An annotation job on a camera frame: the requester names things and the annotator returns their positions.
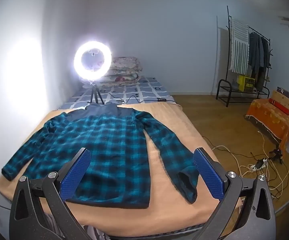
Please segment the yellow crate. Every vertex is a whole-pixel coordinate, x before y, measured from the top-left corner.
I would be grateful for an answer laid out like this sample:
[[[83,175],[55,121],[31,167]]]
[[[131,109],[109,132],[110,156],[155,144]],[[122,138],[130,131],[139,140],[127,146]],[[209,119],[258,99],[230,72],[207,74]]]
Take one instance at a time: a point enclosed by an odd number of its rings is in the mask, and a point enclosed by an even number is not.
[[[241,92],[253,92],[255,86],[255,79],[244,75],[237,77],[238,90]]]

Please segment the dark hanging clothes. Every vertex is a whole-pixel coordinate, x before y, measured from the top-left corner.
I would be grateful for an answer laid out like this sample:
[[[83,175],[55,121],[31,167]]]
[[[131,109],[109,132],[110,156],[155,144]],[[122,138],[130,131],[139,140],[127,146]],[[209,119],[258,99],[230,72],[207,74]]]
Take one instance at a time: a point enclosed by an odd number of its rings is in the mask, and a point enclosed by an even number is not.
[[[270,64],[269,42],[256,32],[249,34],[249,61],[251,78],[255,79],[255,88],[261,91],[264,87],[266,71]]]

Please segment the white striped hanging towel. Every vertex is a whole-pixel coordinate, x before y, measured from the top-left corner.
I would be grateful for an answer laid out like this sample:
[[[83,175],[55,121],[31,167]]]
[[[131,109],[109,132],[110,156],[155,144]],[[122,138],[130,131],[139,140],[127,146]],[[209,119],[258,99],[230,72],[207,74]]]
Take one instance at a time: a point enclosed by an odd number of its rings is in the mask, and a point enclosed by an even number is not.
[[[243,22],[230,18],[230,70],[247,75],[249,61],[249,27]]]

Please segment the black light tripod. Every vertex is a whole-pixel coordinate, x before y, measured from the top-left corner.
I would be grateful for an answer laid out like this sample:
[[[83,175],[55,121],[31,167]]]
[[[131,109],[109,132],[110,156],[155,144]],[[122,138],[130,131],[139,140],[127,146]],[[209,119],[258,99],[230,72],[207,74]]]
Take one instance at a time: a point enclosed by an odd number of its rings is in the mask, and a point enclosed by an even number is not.
[[[90,85],[91,85],[91,96],[90,96],[89,103],[93,103],[94,101],[96,104],[99,104],[99,101],[100,101],[102,105],[104,105],[105,104],[104,100],[100,94],[100,90],[97,87],[97,85],[94,82],[91,82]]]

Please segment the black clothes rack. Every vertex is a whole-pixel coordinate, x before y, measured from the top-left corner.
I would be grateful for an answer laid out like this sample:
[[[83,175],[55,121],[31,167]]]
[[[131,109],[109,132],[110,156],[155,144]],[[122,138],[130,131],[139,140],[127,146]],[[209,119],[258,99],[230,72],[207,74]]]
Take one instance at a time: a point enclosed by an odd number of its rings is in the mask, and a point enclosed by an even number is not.
[[[218,81],[216,99],[228,107],[231,103],[249,103],[268,98],[269,71],[272,66],[271,40],[256,29],[230,15],[228,19],[228,58],[225,76]]]

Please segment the teal plaid fleece jacket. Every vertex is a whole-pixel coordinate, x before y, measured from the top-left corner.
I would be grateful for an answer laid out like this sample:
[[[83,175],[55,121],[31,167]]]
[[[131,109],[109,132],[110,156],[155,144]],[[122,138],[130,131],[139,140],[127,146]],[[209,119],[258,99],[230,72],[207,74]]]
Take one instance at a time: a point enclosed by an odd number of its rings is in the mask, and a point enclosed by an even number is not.
[[[146,136],[159,150],[174,187],[187,202],[194,203],[199,173],[192,152],[150,113],[115,104],[91,104],[49,119],[1,172],[7,180],[13,180],[20,171],[30,179],[44,178],[86,148],[91,162],[71,200],[146,208],[151,191]]]

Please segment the folded floral quilt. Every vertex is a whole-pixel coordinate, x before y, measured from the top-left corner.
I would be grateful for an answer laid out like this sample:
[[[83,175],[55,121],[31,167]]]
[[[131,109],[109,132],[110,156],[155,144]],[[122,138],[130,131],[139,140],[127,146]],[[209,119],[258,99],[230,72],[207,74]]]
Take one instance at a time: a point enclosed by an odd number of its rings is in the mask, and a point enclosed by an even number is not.
[[[137,83],[140,79],[142,66],[138,58],[114,57],[108,72],[96,84],[98,86],[120,86]]]

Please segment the red and brown boxes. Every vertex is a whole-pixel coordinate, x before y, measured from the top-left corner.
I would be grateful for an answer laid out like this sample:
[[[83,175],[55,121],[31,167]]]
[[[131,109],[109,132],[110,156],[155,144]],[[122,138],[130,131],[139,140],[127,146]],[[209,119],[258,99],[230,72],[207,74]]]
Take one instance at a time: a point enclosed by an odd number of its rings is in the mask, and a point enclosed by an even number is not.
[[[289,115],[289,98],[286,95],[273,90],[269,102],[283,113]]]

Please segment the small black floor tripod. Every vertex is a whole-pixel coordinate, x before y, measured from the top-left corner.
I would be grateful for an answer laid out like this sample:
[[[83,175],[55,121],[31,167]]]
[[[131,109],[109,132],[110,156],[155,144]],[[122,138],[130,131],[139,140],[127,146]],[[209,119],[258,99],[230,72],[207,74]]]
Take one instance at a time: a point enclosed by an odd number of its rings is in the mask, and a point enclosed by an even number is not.
[[[271,161],[279,161],[280,164],[283,163],[283,156],[282,156],[282,151],[279,149],[279,147],[273,149],[272,151],[269,152],[269,159]]]

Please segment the white power strip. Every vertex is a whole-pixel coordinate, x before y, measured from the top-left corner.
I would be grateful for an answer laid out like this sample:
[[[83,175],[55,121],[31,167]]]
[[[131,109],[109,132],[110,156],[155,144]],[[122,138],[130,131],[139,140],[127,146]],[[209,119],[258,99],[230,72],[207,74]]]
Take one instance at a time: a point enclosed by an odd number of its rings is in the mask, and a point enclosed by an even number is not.
[[[248,165],[249,171],[250,172],[256,172],[256,171],[263,170],[264,168],[267,167],[267,163],[268,163],[267,158],[258,159],[256,161],[256,164],[249,164]]]

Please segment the blue checked bed sheet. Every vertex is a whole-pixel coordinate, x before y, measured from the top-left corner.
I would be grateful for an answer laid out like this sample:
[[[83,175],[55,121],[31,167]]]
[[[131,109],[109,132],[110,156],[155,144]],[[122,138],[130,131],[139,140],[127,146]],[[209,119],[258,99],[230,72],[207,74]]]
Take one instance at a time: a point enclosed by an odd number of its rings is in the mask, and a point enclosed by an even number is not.
[[[155,77],[141,77],[137,83],[123,86],[99,87],[104,103],[117,105],[167,102],[175,103],[175,100],[159,83]],[[59,109],[76,109],[89,105],[91,87],[83,87],[69,98]]]

